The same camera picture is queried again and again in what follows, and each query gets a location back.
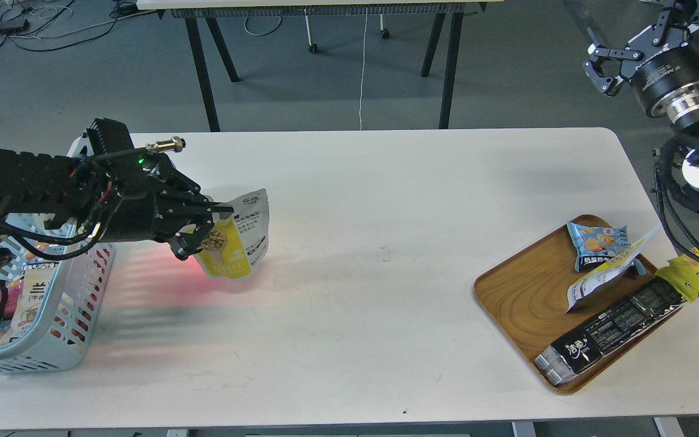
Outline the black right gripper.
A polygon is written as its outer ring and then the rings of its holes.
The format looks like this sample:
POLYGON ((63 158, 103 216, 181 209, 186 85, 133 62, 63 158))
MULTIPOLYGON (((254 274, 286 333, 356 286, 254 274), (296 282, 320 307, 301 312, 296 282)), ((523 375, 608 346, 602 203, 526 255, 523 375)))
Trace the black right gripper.
POLYGON ((699 93, 699 1, 661 1, 657 20, 625 48, 593 44, 584 71, 597 91, 629 83, 644 114, 662 117, 674 92, 699 93))

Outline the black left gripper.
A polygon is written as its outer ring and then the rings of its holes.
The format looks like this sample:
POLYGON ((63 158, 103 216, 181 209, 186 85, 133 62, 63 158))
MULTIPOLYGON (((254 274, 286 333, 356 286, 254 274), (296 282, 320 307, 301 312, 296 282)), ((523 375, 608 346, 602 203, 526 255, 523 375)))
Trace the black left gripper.
POLYGON ((148 155, 144 165, 135 163, 134 168, 144 183, 144 196, 122 199, 100 238, 103 243, 167 241, 175 257, 184 261, 202 251, 214 228, 212 220, 225 220, 235 213, 230 203, 213 202, 203 195, 167 155, 148 155))

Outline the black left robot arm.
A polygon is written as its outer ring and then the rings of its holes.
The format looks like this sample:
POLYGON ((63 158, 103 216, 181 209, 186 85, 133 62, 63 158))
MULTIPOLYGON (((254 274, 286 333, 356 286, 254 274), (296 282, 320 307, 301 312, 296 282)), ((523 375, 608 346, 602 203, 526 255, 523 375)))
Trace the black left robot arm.
POLYGON ((216 222, 231 218, 178 171, 167 152, 182 138, 133 144, 127 126, 97 118, 75 157, 0 148, 0 272, 16 260, 12 240, 50 261, 85 254, 98 243, 167 243, 178 260, 214 246, 216 222))

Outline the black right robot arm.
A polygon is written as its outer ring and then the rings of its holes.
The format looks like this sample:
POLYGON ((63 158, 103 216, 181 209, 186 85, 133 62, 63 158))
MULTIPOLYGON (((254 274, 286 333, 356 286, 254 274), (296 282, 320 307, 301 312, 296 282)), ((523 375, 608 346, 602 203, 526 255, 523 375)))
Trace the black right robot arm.
POLYGON ((583 69, 615 96, 628 85, 647 117, 666 117, 674 135, 655 151, 658 216, 683 254, 699 262, 699 1, 659 1, 657 19, 622 47, 602 41, 581 1, 566 7, 590 41, 583 69))

